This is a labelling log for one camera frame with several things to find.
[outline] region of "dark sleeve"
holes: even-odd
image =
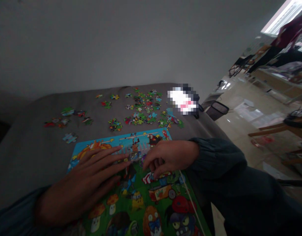
[[[287,28],[287,27],[294,26],[294,25],[301,24],[301,23],[302,23],[302,15],[299,16],[298,18],[293,19],[289,23],[285,24],[283,27]]]
[[[49,187],[37,189],[0,210],[0,235],[57,235],[58,228],[37,227],[34,223],[34,206],[39,196]]]
[[[297,235],[302,206],[269,174],[247,166],[244,154],[222,139],[193,138],[200,156],[187,170],[196,188],[242,235]]]

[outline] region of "black trash bin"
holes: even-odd
[[[227,114],[228,112],[229,112],[229,108],[219,102],[214,102],[210,106],[210,108],[206,111],[208,116],[210,116],[210,118],[213,121],[218,120],[221,116]]]

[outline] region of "bright window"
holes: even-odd
[[[279,29],[302,11],[302,0],[287,0],[262,29],[262,33],[278,35]]]

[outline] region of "cartoon puzzle image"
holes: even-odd
[[[121,180],[113,191],[79,221],[85,235],[211,235],[185,172],[166,172],[154,179],[152,172],[143,171],[148,151],[161,140],[172,140],[167,128],[76,144],[68,172],[96,148],[122,146],[117,154],[129,154],[124,161],[132,163],[118,174]]]

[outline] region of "hand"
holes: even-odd
[[[120,180],[120,176],[113,175],[130,165],[130,162],[122,162],[102,170],[128,157],[128,154],[111,155],[120,149],[119,146],[88,151],[62,180],[38,199],[36,223],[63,226],[91,209]]]
[[[143,170],[150,167],[154,179],[157,179],[164,172],[188,168],[198,156],[199,146],[195,142],[160,141],[148,152]]]

